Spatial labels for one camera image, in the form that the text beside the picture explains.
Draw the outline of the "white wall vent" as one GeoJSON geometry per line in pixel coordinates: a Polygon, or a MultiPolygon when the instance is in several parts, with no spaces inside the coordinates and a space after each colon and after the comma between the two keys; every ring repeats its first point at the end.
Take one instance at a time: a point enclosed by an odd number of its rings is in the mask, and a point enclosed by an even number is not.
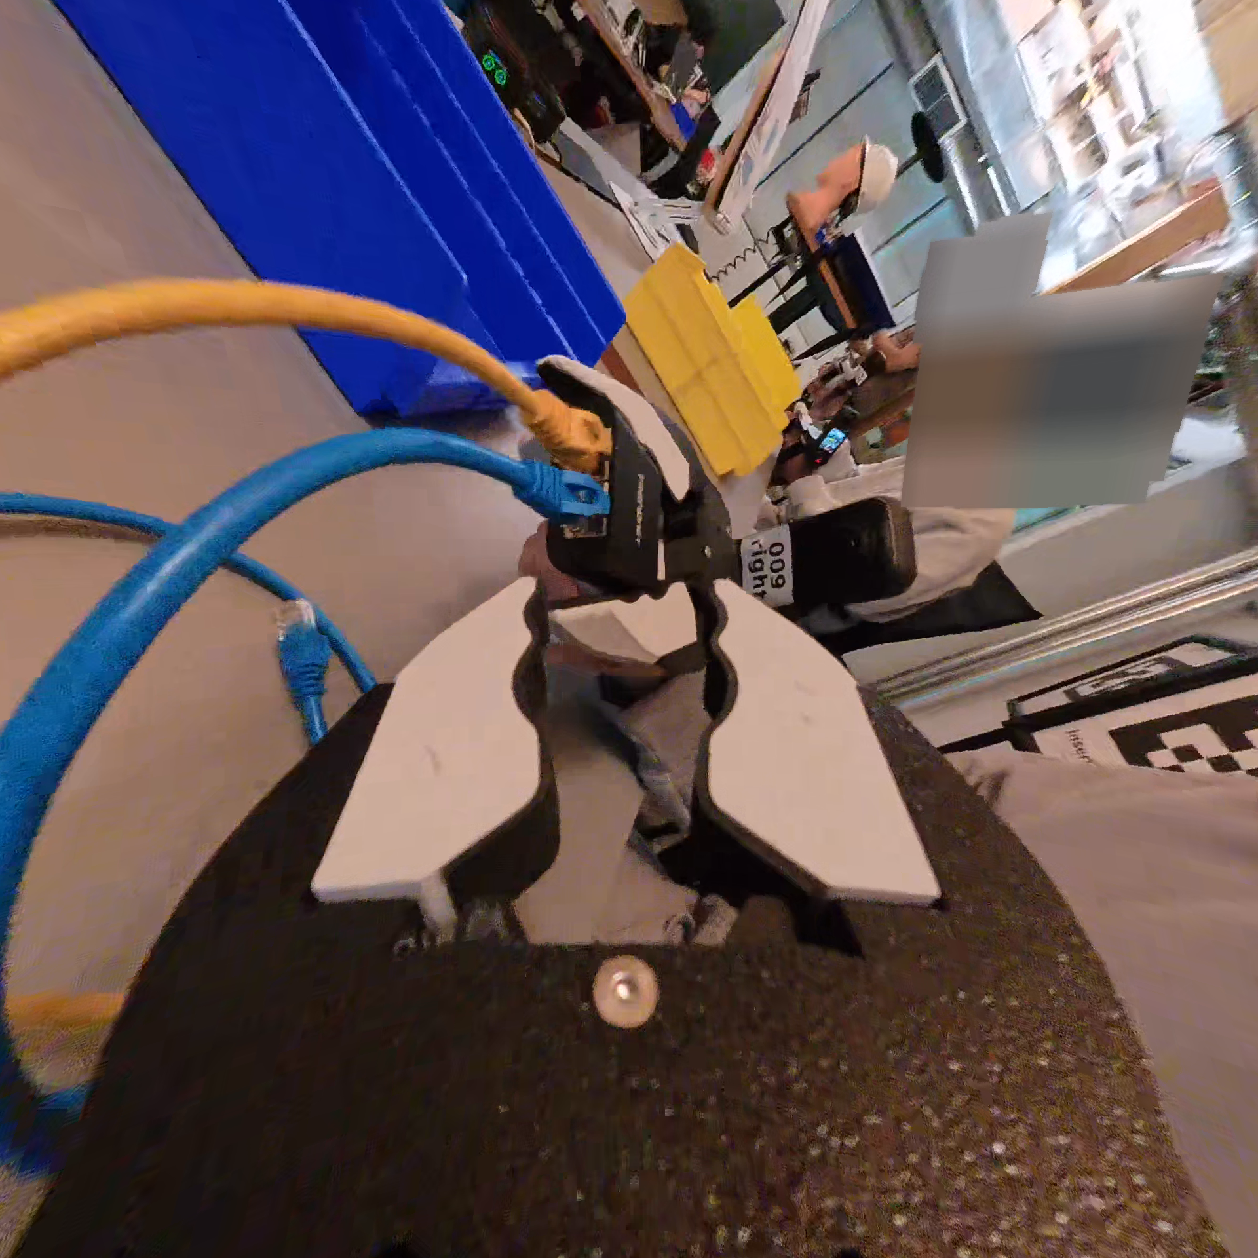
{"type": "Polygon", "coordinates": [[[926,116],[937,140],[944,141],[969,123],[964,98],[941,55],[935,55],[908,80],[917,111],[926,116]]]}

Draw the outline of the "white poster board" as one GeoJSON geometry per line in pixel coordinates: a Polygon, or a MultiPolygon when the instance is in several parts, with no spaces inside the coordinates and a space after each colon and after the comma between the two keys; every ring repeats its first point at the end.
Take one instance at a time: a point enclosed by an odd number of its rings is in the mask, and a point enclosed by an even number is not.
{"type": "Polygon", "coordinates": [[[760,182],[775,165],[832,7],[830,2],[799,5],[718,161],[703,204],[703,221],[721,236],[728,237],[743,221],[760,182]]]}

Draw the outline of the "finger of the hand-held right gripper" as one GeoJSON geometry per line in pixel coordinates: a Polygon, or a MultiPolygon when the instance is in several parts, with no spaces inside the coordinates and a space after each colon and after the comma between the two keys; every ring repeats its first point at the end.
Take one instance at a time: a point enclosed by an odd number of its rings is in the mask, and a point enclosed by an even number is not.
{"type": "Polygon", "coordinates": [[[688,592],[571,603],[553,609],[550,621],[562,646],[598,667],[646,670],[698,646],[698,616],[688,592]]]}
{"type": "Polygon", "coordinates": [[[671,498],[679,504],[685,501],[691,492],[692,468],[686,451],[652,402],[606,372],[567,357],[543,359],[538,374],[552,393],[579,410],[594,410],[591,404],[573,401],[579,389],[592,393],[595,402],[610,404],[654,457],[671,498]]]}

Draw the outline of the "black device with green lights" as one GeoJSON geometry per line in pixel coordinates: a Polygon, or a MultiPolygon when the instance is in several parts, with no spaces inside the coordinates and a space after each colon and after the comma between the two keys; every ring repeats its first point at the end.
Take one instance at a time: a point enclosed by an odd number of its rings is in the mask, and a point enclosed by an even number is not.
{"type": "Polygon", "coordinates": [[[549,144],[567,117],[559,82],[573,68],[553,28],[532,4],[471,2],[463,34],[501,104],[549,144]]]}

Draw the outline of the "person's right hand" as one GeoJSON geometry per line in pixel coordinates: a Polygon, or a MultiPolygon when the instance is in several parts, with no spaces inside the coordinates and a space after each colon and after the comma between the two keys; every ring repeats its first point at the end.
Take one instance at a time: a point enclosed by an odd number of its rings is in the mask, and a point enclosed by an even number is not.
{"type": "MultiPolygon", "coordinates": [[[[543,586],[550,606],[568,604],[589,595],[601,594],[597,588],[585,586],[553,565],[547,552],[547,523],[543,523],[526,541],[517,571],[520,577],[534,579],[543,586]]],[[[547,649],[547,664],[570,672],[609,676],[634,684],[662,684],[670,678],[668,670],[659,664],[645,664],[637,660],[592,651],[588,645],[570,636],[553,640],[547,649]]]]}

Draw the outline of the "aluminium frame rail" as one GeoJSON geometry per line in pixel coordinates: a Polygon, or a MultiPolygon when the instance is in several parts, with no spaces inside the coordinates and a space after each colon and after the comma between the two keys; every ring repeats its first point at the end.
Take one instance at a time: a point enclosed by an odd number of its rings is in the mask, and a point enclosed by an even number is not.
{"type": "Polygon", "coordinates": [[[1017,637],[865,682],[865,688],[895,705],[937,703],[1127,636],[1250,603],[1256,594],[1257,549],[1251,546],[1197,570],[1041,621],[1017,637]]]}

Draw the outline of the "blue plastic bin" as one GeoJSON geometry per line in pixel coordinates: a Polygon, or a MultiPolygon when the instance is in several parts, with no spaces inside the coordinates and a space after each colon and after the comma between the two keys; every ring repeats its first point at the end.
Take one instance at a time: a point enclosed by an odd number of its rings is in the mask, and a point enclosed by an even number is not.
{"type": "Polygon", "coordinates": [[[480,333],[462,267],[288,4],[57,10],[254,275],[480,333]]]}
{"type": "Polygon", "coordinates": [[[447,5],[291,8],[462,269],[496,356],[597,368],[622,303],[447,5]]]}

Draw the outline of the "black network switch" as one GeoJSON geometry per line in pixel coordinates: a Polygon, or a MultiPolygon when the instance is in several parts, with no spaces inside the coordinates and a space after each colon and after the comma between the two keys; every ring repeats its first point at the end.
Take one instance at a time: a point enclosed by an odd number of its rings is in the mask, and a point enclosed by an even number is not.
{"type": "Polygon", "coordinates": [[[613,435],[604,471],[610,511],[579,525],[546,528],[556,570],[607,594],[661,594],[665,588],[665,481],[655,457],[625,427],[613,435]]]}

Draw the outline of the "grey desk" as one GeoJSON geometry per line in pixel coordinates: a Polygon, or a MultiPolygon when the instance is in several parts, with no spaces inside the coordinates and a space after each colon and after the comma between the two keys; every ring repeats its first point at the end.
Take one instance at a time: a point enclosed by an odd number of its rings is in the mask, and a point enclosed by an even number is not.
{"type": "MultiPolygon", "coordinates": [[[[4,308],[245,267],[50,4],[4,4],[4,308]]],[[[4,490],[180,522],[297,448],[364,426],[285,330],[110,344],[4,386],[4,490]]],[[[390,681],[517,576],[541,520],[453,469],[343,483],[249,555],[390,681]]],[[[278,603],[219,574],[153,645],[56,794],[8,952],[19,1000],[122,994],[195,875],[306,749],[278,603]]]]}

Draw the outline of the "white hard hat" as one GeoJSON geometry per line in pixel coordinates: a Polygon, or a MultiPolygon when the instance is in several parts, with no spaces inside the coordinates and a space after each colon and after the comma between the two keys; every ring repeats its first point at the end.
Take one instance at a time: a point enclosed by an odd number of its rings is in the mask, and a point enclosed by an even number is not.
{"type": "Polygon", "coordinates": [[[854,189],[856,216],[863,216],[880,209],[892,194],[899,179],[901,165],[889,147],[875,143],[871,137],[862,141],[860,182],[854,189]]]}

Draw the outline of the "wooden table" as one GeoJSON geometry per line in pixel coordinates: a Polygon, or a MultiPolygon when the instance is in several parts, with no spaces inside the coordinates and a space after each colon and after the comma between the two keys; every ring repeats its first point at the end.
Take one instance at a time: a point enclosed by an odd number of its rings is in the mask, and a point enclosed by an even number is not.
{"type": "Polygon", "coordinates": [[[1223,182],[1218,177],[1205,179],[1190,188],[1179,209],[1166,213],[1061,284],[1043,288],[1041,294],[1074,294],[1125,285],[1218,237],[1229,230],[1230,222],[1230,201],[1223,182]]]}

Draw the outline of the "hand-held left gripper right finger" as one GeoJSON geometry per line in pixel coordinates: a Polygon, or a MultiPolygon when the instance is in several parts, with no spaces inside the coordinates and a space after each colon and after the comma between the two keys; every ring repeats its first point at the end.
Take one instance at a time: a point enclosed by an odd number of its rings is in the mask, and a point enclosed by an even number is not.
{"type": "Polygon", "coordinates": [[[730,579],[694,588],[710,726],[697,809],[830,902],[935,907],[940,880],[854,678],[730,579]]]}

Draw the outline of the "pink mannequin head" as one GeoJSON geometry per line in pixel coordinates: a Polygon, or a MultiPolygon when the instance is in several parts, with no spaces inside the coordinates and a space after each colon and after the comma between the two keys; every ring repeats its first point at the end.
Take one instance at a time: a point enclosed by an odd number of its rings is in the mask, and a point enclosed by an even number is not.
{"type": "Polygon", "coordinates": [[[812,240],[850,198],[860,195],[868,149],[862,140],[835,158],[814,185],[788,194],[785,204],[802,242],[812,240]]]}

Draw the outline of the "checkered marker board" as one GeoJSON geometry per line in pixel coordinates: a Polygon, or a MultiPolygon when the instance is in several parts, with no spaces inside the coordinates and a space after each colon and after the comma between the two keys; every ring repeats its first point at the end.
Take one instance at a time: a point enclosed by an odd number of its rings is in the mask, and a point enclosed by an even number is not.
{"type": "Polygon", "coordinates": [[[1007,703],[993,730],[944,745],[1190,776],[1257,775],[1257,649],[1194,634],[1007,703]]]}

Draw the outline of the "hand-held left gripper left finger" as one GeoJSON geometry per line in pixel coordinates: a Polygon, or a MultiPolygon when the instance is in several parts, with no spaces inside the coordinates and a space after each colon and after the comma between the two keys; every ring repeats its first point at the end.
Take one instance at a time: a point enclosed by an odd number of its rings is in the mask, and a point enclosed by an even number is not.
{"type": "Polygon", "coordinates": [[[402,670],[312,878],[318,904],[409,902],[453,935],[471,904],[516,902],[552,871],[547,648],[546,594],[523,577],[402,670]]]}

